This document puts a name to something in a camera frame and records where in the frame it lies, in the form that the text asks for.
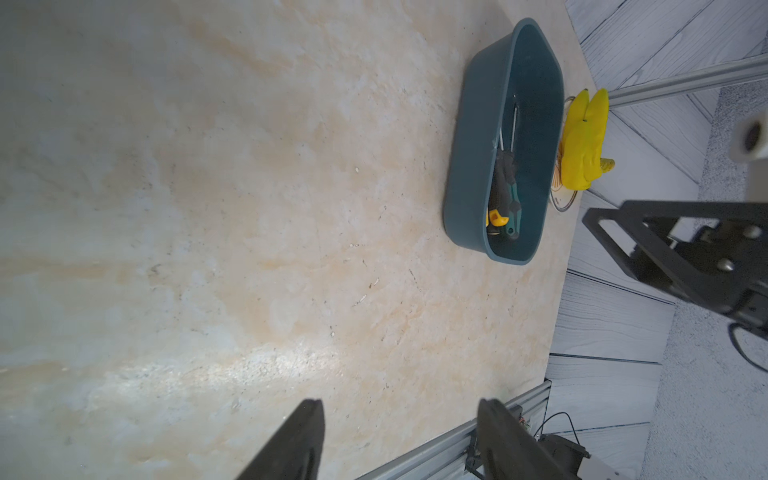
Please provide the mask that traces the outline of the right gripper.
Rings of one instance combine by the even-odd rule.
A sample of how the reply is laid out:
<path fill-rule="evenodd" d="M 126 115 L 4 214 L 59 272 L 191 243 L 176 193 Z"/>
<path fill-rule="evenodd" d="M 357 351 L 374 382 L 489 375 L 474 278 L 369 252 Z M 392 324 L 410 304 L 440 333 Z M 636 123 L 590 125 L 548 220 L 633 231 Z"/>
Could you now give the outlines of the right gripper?
<path fill-rule="evenodd" d="M 629 277 L 767 337 L 767 205 L 628 200 L 583 224 Z"/>

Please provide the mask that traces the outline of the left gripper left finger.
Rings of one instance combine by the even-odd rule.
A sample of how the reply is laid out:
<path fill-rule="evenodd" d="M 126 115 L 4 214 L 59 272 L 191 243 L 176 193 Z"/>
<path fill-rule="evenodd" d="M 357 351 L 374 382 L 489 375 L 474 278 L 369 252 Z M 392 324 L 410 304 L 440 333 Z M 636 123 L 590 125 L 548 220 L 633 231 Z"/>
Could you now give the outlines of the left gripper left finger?
<path fill-rule="evenodd" d="M 315 480 L 324 439 L 323 402 L 302 400 L 237 479 Z"/>

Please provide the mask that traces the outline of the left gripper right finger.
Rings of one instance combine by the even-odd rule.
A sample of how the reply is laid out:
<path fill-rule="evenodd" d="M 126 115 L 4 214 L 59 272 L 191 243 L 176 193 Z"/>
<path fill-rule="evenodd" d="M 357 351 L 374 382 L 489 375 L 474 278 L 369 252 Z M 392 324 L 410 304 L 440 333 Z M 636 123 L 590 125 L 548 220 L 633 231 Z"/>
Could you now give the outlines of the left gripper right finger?
<path fill-rule="evenodd" d="M 497 399 L 479 401 L 477 446 L 485 479 L 577 479 Z"/>

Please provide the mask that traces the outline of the green handle screwdriver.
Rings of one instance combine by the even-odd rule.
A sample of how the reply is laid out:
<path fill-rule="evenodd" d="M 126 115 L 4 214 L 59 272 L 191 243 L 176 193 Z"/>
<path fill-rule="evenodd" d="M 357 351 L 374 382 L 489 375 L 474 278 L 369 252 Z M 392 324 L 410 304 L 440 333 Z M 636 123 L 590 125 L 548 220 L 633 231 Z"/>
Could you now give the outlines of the green handle screwdriver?
<path fill-rule="evenodd" d="M 515 97 L 512 97 L 508 103 L 509 105 L 505 107 L 502 129 L 499 133 L 501 168 L 506 185 L 504 213 L 507 217 L 507 224 L 504 227 L 504 233 L 511 240 L 517 240 L 520 236 L 522 210 L 516 178 L 518 164 L 514 156 L 519 108 Z"/>

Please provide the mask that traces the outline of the black yellow copper-shaft screwdriver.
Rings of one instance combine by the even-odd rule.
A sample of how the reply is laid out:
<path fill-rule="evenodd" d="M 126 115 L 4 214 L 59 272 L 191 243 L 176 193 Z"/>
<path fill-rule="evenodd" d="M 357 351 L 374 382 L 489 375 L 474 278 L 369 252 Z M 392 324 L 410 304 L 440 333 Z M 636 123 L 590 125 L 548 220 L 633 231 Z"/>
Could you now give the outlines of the black yellow copper-shaft screwdriver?
<path fill-rule="evenodd" d="M 491 236 L 504 233 L 510 221 L 510 194 L 504 173 L 504 164 L 504 140 L 502 130 L 499 130 L 493 180 L 487 208 L 487 231 Z"/>

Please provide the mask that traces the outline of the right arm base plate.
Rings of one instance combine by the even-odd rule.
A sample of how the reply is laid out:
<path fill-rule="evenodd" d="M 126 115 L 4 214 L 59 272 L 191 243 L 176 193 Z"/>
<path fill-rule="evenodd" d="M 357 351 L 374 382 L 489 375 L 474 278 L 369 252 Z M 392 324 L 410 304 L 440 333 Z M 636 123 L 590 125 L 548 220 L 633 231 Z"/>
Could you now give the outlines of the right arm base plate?
<path fill-rule="evenodd" d="M 499 434 L 486 446 L 465 462 L 476 479 L 579 479 L 582 463 L 591 458 L 580 444 L 554 434 L 542 435 L 535 446 Z"/>

